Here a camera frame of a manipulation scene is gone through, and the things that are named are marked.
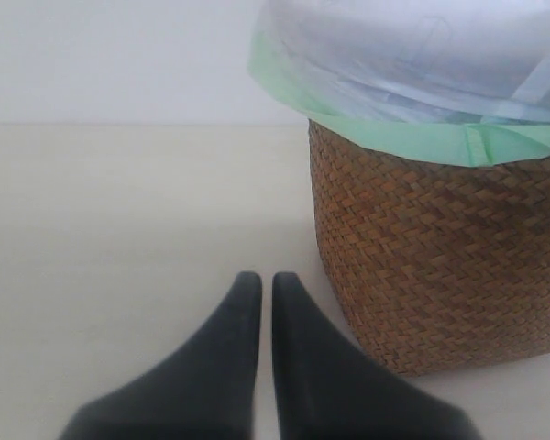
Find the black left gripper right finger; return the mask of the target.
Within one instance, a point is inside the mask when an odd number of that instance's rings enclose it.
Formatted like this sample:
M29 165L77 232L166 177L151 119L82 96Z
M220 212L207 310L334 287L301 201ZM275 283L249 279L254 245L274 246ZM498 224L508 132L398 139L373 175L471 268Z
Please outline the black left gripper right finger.
M272 282L272 368L283 439L479 439L460 408L356 348L293 272Z

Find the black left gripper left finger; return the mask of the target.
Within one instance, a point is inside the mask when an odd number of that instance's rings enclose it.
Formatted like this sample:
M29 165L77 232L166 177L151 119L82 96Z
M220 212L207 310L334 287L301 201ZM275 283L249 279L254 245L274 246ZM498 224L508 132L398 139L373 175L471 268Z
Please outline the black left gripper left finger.
M250 439L262 282L251 271L156 367L79 408L63 439Z

